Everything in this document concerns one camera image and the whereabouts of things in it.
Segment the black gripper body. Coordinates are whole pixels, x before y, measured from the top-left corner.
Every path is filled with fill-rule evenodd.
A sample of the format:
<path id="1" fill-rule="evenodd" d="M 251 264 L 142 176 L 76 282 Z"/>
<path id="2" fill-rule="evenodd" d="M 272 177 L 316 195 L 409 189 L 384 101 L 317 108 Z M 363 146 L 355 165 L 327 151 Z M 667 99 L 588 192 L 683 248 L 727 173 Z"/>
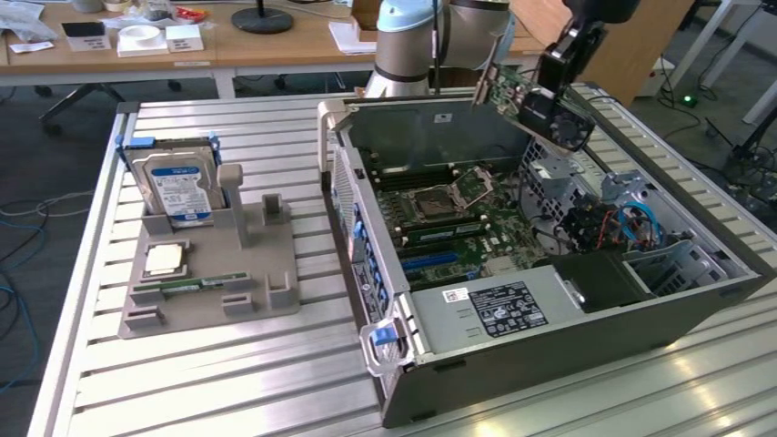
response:
<path id="1" fill-rule="evenodd" d="M 601 22 L 623 24 L 628 22 L 639 7 L 639 0 L 564 0 L 576 24 Z"/>

